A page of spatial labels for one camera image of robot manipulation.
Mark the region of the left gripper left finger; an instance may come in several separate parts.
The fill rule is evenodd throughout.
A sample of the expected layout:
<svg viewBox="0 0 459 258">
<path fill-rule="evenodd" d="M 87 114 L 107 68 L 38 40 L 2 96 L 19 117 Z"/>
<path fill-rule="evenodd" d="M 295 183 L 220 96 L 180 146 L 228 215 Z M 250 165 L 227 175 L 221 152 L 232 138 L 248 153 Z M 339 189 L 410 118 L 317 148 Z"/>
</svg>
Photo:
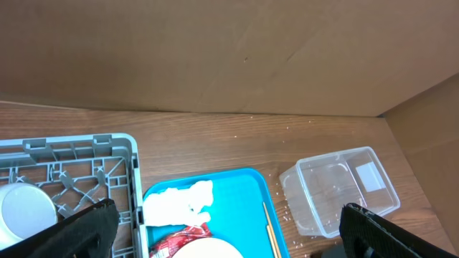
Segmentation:
<svg viewBox="0 0 459 258">
<path fill-rule="evenodd" d="M 115 241 L 119 213 L 103 199 L 28 239 L 1 251 L 4 258 L 108 258 Z"/>
</svg>

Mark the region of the grey bowl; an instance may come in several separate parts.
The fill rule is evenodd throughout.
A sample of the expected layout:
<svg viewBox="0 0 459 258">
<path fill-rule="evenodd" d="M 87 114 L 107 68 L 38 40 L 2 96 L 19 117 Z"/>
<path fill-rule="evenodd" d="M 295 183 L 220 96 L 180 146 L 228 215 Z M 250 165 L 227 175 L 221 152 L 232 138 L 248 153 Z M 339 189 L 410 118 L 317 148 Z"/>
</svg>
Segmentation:
<svg viewBox="0 0 459 258">
<path fill-rule="evenodd" d="M 57 222 L 55 205 L 42 189 L 29 183 L 1 187 L 1 250 Z"/>
</svg>

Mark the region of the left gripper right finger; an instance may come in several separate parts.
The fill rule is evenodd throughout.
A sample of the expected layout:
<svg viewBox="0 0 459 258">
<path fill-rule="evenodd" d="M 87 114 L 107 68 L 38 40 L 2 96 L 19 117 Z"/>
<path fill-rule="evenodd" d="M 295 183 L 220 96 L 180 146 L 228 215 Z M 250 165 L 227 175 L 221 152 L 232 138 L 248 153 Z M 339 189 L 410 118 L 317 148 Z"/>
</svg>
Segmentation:
<svg viewBox="0 0 459 258">
<path fill-rule="evenodd" d="M 342 208 L 339 233 L 351 258 L 458 258 L 355 203 Z"/>
</svg>

